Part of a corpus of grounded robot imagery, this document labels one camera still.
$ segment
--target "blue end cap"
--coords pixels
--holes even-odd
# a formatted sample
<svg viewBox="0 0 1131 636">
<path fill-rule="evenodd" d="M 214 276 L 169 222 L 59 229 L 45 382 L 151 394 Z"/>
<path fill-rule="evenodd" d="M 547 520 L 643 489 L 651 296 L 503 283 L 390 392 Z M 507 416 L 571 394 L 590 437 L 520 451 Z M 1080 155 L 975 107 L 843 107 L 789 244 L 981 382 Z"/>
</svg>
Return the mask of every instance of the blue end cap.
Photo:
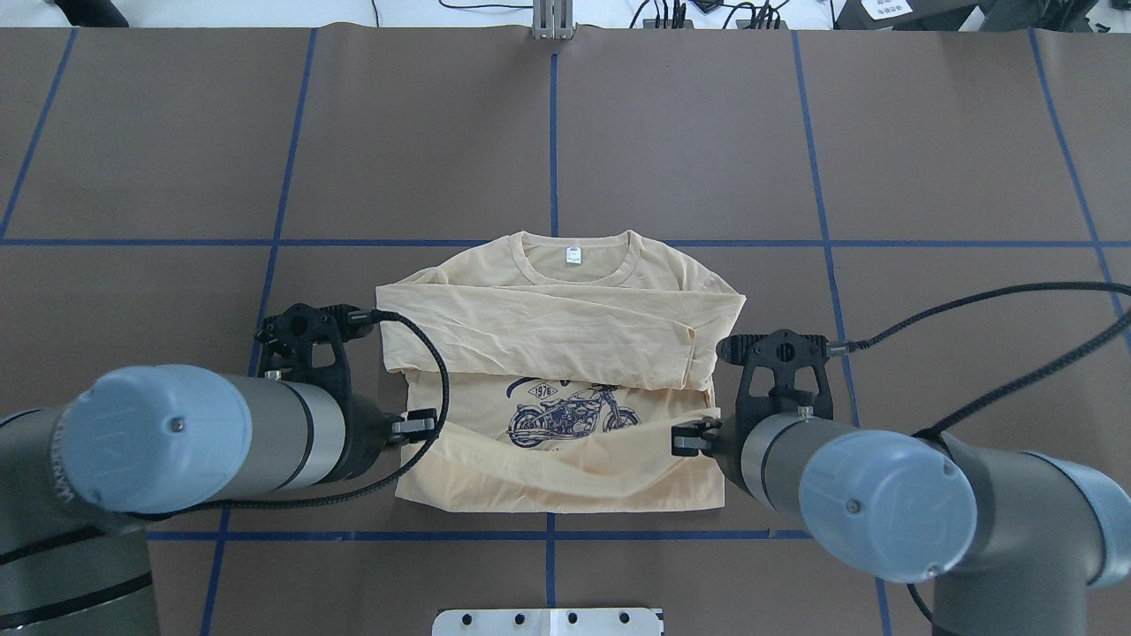
<svg viewBox="0 0 1131 636">
<path fill-rule="evenodd" d="M 1099 531 L 1104 535 L 1104 569 L 1089 587 L 1115 585 L 1131 571 L 1131 498 L 1115 480 L 1096 469 L 1057 459 L 1041 453 L 1025 452 L 1039 457 L 1072 480 L 1096 513 Z"/>
<path fill-rule="evenodd" d="M 801 478 L 809 531 L 849 566 L 896 583 L 939 576 L 966 555 L 977 526 L 970 482 L 946 455 L 890 431 L 838 437 Z"/>
<path fill-rule="evenodd" d="M 251 412 L 223 377 L 184 364 L 127 367 L 75 401 L 63 471 L 83 499 L 162 514 L 216 495 L 251 447 Z"/>
</svg>

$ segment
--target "screw hole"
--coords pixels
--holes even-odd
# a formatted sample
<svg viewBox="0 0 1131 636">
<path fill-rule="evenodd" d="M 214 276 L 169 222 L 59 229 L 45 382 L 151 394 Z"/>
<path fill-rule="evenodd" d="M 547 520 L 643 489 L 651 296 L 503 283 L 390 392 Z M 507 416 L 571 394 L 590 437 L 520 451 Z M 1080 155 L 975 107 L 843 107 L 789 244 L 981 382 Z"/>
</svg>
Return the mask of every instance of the screw hole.
<svg viewBox="0 0 1131 636">
<path fill-rule="evenodd" d="M 295 316 L 294 318 L 291 319 L 291 333 L 293 333 L 296 336 L 305 334 L 308 326 L 309 325 L 307 325 L 307 319 L 303 318 L 302 316 Z"/>
<path fill-rule="evenodd" d="M 777 356 L 782 362 L 789 362 L 797 356 L 797 350 L 792 344 L 784 342 L 778 345 Z"/>
</svg>

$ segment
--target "shirt sleeve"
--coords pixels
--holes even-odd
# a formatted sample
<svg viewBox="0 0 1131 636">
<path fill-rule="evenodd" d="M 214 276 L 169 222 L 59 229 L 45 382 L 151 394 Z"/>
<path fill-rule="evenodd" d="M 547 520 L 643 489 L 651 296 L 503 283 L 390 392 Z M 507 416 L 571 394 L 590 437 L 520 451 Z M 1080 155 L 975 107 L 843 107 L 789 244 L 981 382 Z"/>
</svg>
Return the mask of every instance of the shirt sleeve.
<svg viewBox="0 0 1131 636">
<path fill-rule="evenodd" d="M 518 290 L 414 283 L 377 287 L 377 307 L 416 323 L 451 372 L 697 388 L 689 386 L 696 329 L 672 318 Z M 381 338 L 390 371 L 438 370 L 403 326 L 382 323 Z"/>
<path fill-rule="evenodd" d="M 673 292 L 588 285 L 532 285 L 507 289 L 619 307 L 688 325 L 696 333 L 696 342 L 688 384 L 683 388 L 694 390 L 708 390 L 711 386 L 711 373 L 717 361 L 715 345 L 731 335 L 739 313 L 746 302 L 746 296 L 734 291 Z"/>
</svg>

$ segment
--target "white metal bracket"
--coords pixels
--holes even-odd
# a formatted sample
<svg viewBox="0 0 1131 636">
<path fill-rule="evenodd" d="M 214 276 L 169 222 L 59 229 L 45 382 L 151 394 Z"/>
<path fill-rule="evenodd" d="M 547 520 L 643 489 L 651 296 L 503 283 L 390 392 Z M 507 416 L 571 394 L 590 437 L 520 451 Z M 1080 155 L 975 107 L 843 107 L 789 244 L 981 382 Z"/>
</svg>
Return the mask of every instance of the white metal bracket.
<svg viewBox="0 0 1131 636">
<path fill-rule="evenodd" d="M 573 37 L 573 0 L 534 0 L 534 38 Z"/>
<path fill-rule="evenodd" d="M 663 636 L 663 616 L 647 608 L 448 610 L 432 636 Z"/>
</svg>

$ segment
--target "shirt neckline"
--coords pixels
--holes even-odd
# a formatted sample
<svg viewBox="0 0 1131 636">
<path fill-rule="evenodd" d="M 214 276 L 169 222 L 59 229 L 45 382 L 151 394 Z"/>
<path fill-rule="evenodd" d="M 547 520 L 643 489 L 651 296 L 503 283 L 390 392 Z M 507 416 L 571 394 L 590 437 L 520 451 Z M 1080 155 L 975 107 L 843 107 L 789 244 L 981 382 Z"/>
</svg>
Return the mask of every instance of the shirt neckline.
<svg viewBox="0 0 1131 636">
<path fill-rule="evenodd" d="M 602 237 L 597 239 L 569 239 L 559 237 L 539 237 L 529 232 L 516 232 L 509 237 L 511 255 L 515 257 L 515 265 L 519 272 L 535 285 L 607 285 L 615 286 L 628 280 L 640 260 L 640 234 L 628 230 L 615 237 Z M 611 274 L 602 276 L 595 281 L 560 281 L 538 272 L 530 264 L 526 256 L 524 244 L 555 248 L 610 248 L 628 244 L 628 253 L 624 260 Z"/>
</svg>

